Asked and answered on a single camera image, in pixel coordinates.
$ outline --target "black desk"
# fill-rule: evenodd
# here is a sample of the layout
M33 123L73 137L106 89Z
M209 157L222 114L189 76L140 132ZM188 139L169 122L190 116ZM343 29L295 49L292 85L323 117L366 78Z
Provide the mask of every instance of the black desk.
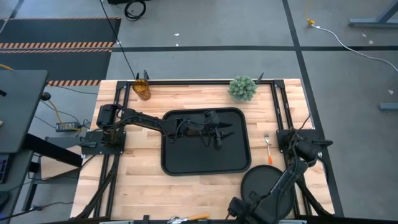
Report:
M32 168L31 160L34 152L81 167L82 158L78 154L27 133L46 85L47 76L47 71L0 71L0 90L7 93L6 96L0 96L0 121L4 121L0 127L0 153L16 152L11 154L12 160L6 182L0 184L0 191L8 191L20 185L10 191L11 197L0 211L2 217L12 215L14 212L22 184Z

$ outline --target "green succulent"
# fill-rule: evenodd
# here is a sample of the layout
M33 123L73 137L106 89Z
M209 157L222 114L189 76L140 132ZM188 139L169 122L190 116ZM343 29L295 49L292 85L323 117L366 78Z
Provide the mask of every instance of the green succulent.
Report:
M229 83L229 94L234 101L251 101L257 85L250 77L238 76Z

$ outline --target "power adapter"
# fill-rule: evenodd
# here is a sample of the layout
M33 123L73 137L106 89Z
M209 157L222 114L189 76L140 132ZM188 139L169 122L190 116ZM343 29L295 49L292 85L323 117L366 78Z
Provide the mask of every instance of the power adapter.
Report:
M78 131L80 129L79 123L77 122L64 122L57 123L55 125L56 132L64 132L64 131Z

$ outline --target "glass cup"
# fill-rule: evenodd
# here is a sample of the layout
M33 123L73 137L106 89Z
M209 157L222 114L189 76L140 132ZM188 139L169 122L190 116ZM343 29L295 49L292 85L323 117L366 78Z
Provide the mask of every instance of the glass cup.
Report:
M149 100L150 99L150 90L149 90L149 82L143 78L137 79L132 84L132 89L137 93L140 99Z

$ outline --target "black round plate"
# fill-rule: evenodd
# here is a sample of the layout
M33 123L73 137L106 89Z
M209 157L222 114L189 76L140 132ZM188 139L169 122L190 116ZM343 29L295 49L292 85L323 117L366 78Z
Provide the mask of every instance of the black round plate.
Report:
M279 169L268 166L260 165L253 167L243 177L241 183L241 196L242 200L248 204L253 204L255 198L251 198L251 192L255 192L258 197L268 194L276 182L282 177L283 172ZM276 204L277 197L275 200L271 200L268 203L261 204L264 209L275 211L276 215ZM294 194L293 189L288 194L282 194L279 202L279 220L285 218L293 208Z

